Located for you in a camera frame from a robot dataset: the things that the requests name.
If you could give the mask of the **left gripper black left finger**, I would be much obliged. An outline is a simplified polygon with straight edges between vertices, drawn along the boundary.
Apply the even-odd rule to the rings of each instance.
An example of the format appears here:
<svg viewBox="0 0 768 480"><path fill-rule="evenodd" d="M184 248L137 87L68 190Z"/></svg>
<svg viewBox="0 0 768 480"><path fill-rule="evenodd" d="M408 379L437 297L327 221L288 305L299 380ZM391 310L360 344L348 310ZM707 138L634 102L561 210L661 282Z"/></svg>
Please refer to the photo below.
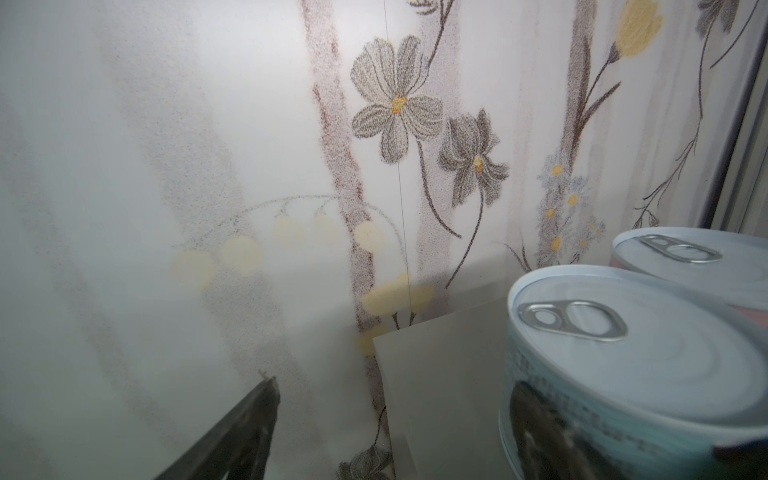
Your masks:
<svg viewBox="0 0 768 480"><path fill-rule="evenodd" d="M277 379L264 376L157 480L262 479L280 400Z"/></svg>

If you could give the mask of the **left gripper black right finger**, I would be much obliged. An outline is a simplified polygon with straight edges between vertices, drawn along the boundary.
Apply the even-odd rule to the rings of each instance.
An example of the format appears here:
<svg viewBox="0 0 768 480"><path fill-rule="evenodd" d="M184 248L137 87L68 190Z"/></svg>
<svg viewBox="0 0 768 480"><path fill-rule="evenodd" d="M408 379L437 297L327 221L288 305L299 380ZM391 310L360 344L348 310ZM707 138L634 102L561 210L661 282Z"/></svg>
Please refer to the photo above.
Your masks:
<svg viewBox="0 0 768 480"><path fill-rule="evenodd" d="M767 479L767 439L714 446L715 466L708 479Z"/></svg>

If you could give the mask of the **blue labelled can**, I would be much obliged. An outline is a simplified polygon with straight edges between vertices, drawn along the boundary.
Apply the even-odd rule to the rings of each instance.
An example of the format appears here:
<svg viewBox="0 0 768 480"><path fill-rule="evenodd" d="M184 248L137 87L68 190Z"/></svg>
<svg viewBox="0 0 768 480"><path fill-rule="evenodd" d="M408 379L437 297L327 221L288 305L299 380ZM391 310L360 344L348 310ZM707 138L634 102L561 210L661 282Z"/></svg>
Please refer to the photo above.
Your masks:
<svg viewBox="0 0 768 480"><path fill-rule="evenodd" d="M555 266L507 313L498 425L521 479L708 479L714 446L767 439L767 332L719 300Z"/></svg>

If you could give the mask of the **pink labelled can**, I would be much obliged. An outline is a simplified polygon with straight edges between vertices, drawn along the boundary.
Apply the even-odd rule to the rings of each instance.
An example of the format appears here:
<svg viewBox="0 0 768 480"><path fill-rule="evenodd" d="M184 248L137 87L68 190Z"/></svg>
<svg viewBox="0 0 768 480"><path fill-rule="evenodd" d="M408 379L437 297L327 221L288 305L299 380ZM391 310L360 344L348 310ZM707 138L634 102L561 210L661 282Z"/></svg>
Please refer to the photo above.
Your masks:
<svg viewBox="0 0 768 480"><path fill-rule="evenodd" d="M639 228L614 238L610 264L717 297L767 326L765 238L703 228Z"/></svg>

